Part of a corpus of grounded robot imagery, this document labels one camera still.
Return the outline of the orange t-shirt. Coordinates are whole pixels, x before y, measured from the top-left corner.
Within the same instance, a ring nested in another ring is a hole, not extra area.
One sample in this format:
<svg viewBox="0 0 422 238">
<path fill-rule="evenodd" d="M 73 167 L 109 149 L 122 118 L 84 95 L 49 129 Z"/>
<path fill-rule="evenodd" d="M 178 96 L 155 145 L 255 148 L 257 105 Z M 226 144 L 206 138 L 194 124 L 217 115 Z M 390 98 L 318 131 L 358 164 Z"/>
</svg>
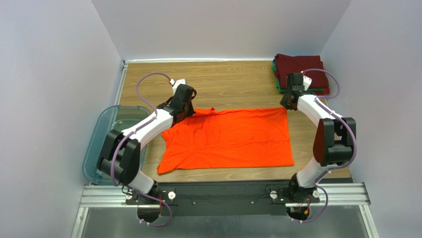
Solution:
<svg viewBox="0 0 422 238">
<path fill-rule="evenodd" d="M 174 170 L 288 167 L 295 164 L 284 108 L 197 109 L 162 137 L 159 175 Z"/>
</svg>

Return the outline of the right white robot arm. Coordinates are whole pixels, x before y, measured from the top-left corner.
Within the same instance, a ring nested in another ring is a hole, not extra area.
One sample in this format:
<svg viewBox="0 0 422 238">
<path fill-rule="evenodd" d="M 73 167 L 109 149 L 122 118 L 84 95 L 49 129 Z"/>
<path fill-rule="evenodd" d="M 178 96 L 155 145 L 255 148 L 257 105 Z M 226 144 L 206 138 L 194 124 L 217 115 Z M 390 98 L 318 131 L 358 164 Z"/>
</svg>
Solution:
<svg viewBox="0 0 422 238">
<path fill-rule="evenodd" d="M 300 111 L 316 126 L 313 157 L 295 173 L 283 195 L 301 202 L 312 195 L 317 184 L 332 170 L 344 168 L 356 157 L 356 121 L 345 118 L 326 106 L 308 90 L 311 79 L 303 72 L 286 75 L 287 91 L 280 104 L 287 110 Z"/>
</svg>

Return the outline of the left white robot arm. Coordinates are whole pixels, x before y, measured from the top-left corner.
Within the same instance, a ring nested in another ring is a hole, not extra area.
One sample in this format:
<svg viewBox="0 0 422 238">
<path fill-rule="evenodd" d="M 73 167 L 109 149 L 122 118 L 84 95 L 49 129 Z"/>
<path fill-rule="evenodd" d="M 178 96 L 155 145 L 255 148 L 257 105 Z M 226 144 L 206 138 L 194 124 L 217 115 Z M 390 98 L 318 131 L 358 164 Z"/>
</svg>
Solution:
<svg viewBox="0 0 422 238">
<path fill-rule="evenodd" d="M 124 185 L 143 194 L 153 190 L 156 181 L 140 168 L 141 152 L 152 139 L 195 113 L 192 100 L 197 91 L 183 80 L 175 82 L 172 90 L 173 96 L 140 123 L 107 133 L 97 169 L 110 176 L 114 185 Z"/>
</svg>

